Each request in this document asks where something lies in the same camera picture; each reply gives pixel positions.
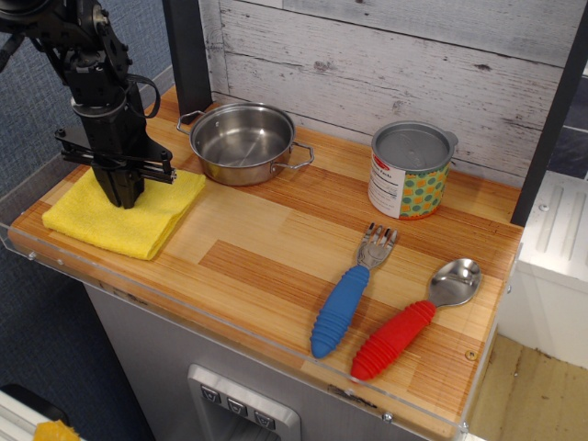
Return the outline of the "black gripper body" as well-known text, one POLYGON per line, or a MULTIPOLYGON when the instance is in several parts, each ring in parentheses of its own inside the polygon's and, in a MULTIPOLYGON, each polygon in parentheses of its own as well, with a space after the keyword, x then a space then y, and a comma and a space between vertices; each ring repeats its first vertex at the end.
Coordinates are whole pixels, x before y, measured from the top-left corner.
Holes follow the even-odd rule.
POLYGON ((138 86, 118 90, 115 101, 104 107, 74 101, 71 105, 81 124, 55 131, 66 160, 120 173, 130 181, 174 182, 172 153, 146 132, 147 116, 138 86))

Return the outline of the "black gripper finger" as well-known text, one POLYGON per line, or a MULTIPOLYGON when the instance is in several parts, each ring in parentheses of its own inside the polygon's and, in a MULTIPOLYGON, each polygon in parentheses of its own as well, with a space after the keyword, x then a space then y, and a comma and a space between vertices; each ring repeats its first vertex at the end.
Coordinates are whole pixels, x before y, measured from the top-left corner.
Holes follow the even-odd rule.
POLYGON ((137 198, 144 191, 144 178, 136 171, 119 173, 119 198, 124 209, 134 207, 137 198))
POLYGON ((107 170, 98 165, 93 165, 92 170, 108 200, 115 206, 123 206, 126 195, 124 174, 120 170, 107 170))

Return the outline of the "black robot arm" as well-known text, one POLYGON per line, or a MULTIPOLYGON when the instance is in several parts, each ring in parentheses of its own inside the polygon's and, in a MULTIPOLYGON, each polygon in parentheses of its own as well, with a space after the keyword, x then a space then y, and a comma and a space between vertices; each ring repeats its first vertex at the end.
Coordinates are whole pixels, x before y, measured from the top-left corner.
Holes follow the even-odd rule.
POLYGON ((1 49, 2 64, 29 39, 69 88, 82 124, 56 131, 62 156, 91 166, 114 206, 132 208, 148 179, 174 182, 172 153, 146 132, 161 102, 146 113, 139 86, 154 83, 130 73, 128 47, 99 2, 4 1, 1 30, 10 36, 1 49))

